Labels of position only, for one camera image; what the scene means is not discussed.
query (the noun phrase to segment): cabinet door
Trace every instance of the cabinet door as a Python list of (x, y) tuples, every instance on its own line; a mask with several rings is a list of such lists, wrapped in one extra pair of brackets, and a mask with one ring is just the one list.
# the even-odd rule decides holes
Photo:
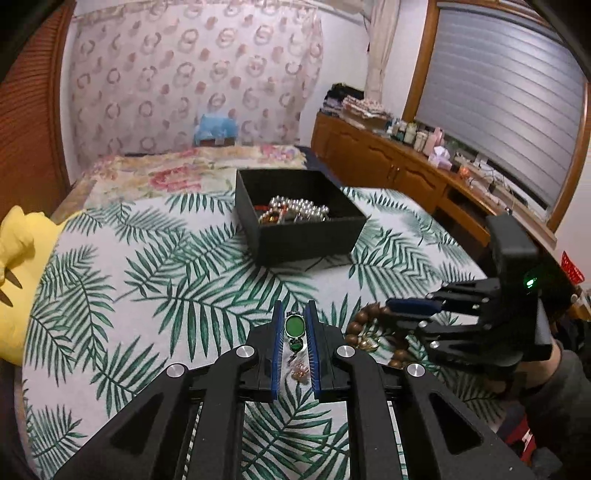
[(416, 161), (407, 162), (396, 176), (393, 188), (408, 195), (428, 213), (433, 213), (446, 184), (427, 169), (427, 165), (422, 166)]
[(333, 130), (334, 127), (326, 115), (318, 115), (316, 117), (310, 146), (316, 156), (325, 163), (329, 156), (329, 140)]
[(390, 149), (368, 140), (361, 158), (355, 163), (355, 175), (358, 179), (356, 186), (389, 188), (400, 167), (400, 161), (392, 155)]
[(361, 132), (351, 128), (341, 129), (330, 139), (329, 149), (332, 151), (330, 169), (345, 186), (361, 187), (358, 162), (364, 155)]

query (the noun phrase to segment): robotic hand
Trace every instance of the robotic hand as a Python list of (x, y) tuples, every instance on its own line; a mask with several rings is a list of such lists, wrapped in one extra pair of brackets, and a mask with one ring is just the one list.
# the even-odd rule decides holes
[[(497, 278), (444, 283), (425, 299), (389, 299), (378, 322), (389, 332), (413, 333), (435, 364), (511, 380), (520, 362), (548, 360), (549, 312), (563, 313), (573, 286), (509, 215), (487, 218)], [(441, 311), (478, 317), (474, 325), (441, 325)]]

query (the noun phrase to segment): person's arm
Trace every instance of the person's arm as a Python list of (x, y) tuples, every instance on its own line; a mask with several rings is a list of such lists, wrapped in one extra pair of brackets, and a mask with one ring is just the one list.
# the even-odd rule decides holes
[(587, 478), (591, 472), (591, 383), (574, 352), (555, 343), (545, 362), (523, 363), (527, 373), (520, 398), (537, 446), (548, 447), (563, 463), (564, 476)]

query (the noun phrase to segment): bottle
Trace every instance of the bottle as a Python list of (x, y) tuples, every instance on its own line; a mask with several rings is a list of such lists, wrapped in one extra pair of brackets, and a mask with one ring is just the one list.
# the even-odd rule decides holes
[(417, 124), (408, 124), (406, 133), (404, 134), (404, 143), (412, 145), (414, 138), (417, 136)]
[(432, 133), (428, 136), (427, 141), (425, 142), (425, 148), (423, 148), (423, 153), (426, 156), (430, 156), (433, 153), (433, 149), (435, 148), (435, 143), (437, 142), (437, 134)]
[(396, 140), (404, 140), (404, 134), (406, 133), (406, 129), (407, 123), (404, 120), (400, 120), (400, 126), (398, 127), (398, 133), (396, 134)]
[(418, 132), (417, 139), (414, 141), (414, 150), (420, 152), (423, 148), (425, 148), (425, 143), (427, 142), (427, 133), (426, 132)]

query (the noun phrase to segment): folded clothes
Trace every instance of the folded clothes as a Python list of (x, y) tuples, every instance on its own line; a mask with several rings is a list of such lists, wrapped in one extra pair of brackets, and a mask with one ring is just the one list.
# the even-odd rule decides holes
[(392, 115), (381, 103), (367, 99), (359, 100), (352, 96), (343, 100), (343, 109), (363, 118), (392, 118)]

